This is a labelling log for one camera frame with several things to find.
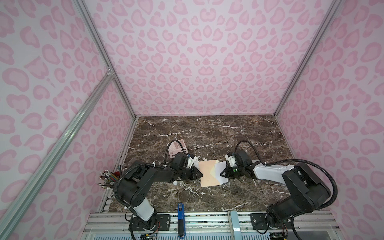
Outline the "peach pink envelope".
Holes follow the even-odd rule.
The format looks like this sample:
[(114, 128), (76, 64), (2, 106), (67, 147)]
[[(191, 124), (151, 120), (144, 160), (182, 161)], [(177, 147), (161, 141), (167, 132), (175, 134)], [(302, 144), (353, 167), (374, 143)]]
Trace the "peach pink envelope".
[(199, 171), (203, 174), (201, 177), (201, 187), (219, 186), (220, 182), (216, 178), (216, 164), (218, 160), (199, 162)]

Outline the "white letter paper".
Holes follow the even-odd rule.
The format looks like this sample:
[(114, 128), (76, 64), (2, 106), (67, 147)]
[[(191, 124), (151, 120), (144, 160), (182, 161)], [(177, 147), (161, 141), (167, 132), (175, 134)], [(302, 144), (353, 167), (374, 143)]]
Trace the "white letter paper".
[(215, 179), (218, 181), (218, 185), (223, 185), (228, 182), (226, 178), (227, 162), (218, 162), (215, 164)]

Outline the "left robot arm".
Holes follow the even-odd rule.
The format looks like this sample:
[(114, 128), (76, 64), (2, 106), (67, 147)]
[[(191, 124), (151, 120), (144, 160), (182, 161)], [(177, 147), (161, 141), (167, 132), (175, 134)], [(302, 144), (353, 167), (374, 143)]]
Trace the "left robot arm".
[(168, 152), (162, 165), (135, 161), (132, 166), (121, 173), (113, 185), (116, 200), (128, 208), (134, 217), (147, 228), (155, 225), (157, 211), (150, 204), (147, 195), (154, 183), (173, 183), (174, 181), (191, 181), (203, 177), (196, 167), (198, 158), (184, 149), (176, 153), (167, 162)]

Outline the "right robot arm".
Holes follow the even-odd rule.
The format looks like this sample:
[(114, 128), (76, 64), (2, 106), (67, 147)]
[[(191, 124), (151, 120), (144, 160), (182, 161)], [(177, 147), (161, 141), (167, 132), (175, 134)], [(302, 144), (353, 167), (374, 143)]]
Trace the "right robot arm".
[(302, 159), (286, 159), (274, 163), (262, 162), (259, 153), (252, 160), (248, 153), (235, 147), (226, 154), (226, 167), (221, 177), (240, 179), (246, 177), (283, 184), (289, 196), (267, 208), (264, 217), (253, 219), (253, 229), (261, 235), (268, 230), (292, 229), (298, 236), (295, 219), (332, 205), (338, 196), (338, 186), (332, 175), (318, 164)]

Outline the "pink desk calculator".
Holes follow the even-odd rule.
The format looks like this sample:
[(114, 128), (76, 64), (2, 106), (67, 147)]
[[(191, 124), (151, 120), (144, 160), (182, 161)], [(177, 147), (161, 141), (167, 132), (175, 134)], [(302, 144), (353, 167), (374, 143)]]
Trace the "pink desk calculator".
[(181, 143), (181, 146), (177, 142), (172, 142), (170, 147), (168, 148), (168, 154), (171, 159), (173, 159), (177, 153), (185, 152), (186, 154), (188, 154), (188, 149), (184, 140), (179, 140), (179, 142)]

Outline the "blue black tool on rail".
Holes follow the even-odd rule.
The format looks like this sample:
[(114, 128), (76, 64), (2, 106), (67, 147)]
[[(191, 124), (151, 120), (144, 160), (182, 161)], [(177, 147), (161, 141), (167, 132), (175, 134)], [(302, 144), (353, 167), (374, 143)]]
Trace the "blue black tool on rail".
[(178, 203), (178, 237), (184, 239), (186, 236), (185, 208), (183, 203)]

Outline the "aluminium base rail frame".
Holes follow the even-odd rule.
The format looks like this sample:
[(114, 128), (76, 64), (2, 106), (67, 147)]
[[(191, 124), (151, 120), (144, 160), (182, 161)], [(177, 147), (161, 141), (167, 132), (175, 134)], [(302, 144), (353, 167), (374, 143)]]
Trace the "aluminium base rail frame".
[[(187, 240), (279, 240), (287, 234), (296, 239), (290, 222), (278, 229), (267, 229), (255, 212), (192, 212), (185, 214)], [(91, 214), (82, 240), (130, 240), (130, 214)], [(315, 211), (294, 220), (294, 226), (303, 240), (342, 240), (339, 225), (331, 212)]]

